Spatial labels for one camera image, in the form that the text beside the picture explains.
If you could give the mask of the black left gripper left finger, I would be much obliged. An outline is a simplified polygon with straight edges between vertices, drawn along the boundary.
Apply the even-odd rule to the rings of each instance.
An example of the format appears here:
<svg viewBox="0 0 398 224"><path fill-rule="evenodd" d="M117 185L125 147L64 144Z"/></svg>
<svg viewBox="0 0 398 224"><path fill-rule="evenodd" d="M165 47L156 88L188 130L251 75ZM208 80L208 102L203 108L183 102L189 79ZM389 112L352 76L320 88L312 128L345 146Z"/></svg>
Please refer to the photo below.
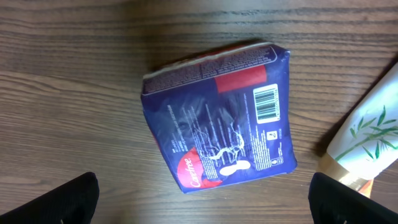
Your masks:
<svg viewBox="0 0 398 224"><path fill-rule="evenodd" d="M90 224L100 189L94 173L77 178L1 215L1 224Z"/></svg>

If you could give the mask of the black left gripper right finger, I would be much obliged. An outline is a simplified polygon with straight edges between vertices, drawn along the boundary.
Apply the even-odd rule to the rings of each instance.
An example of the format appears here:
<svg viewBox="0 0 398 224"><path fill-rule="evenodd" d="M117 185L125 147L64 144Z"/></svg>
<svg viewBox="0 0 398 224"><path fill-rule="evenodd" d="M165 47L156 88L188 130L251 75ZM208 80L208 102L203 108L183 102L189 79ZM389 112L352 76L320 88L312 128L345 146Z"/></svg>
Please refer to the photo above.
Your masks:
<svg viewBox="0 0 398 224"><path fill-rule="evenodd" d="M314 224L397 224L397 213L331 177L313 175L308 201Z"/></svg>

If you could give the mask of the white cream tube gold cap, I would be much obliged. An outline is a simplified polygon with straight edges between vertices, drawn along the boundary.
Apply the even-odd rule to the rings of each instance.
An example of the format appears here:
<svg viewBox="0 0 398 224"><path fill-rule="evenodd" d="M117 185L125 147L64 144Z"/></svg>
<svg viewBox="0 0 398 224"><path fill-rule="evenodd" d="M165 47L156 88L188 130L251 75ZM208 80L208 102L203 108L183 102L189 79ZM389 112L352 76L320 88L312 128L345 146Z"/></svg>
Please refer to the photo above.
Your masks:
<svg viewBox="0 0 398 224"><path fill-rule="evenodd" d="M317 167L358 190L397 159L397 65L347 117Z"/></svg>

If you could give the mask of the purple sanitary pad pack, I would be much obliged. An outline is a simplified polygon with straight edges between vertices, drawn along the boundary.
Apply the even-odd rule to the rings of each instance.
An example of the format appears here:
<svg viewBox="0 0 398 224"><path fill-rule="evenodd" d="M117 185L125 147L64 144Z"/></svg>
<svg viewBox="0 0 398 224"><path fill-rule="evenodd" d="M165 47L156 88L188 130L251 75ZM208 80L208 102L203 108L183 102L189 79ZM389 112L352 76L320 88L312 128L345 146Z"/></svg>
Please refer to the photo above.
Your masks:
<svg viewBox="0 0 398 224"><path fill-rule="evenodd" d="M289 59L259 42L144 76L144 117L183 193L295 170Z"/></svg>

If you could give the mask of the small orange snack packet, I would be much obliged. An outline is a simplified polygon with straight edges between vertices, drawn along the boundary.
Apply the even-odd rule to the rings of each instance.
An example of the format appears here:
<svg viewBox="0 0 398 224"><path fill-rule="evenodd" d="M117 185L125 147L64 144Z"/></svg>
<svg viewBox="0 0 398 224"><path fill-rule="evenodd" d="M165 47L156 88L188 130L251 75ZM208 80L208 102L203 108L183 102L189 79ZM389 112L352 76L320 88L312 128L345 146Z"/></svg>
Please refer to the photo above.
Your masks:
<svg viewBox="0 0 398 224"><path fill-rule="evenodd" d="M371 179L367 181L359 190L358 192L367 198L371 198L371 191L373 189L374 180Z"/></svg>

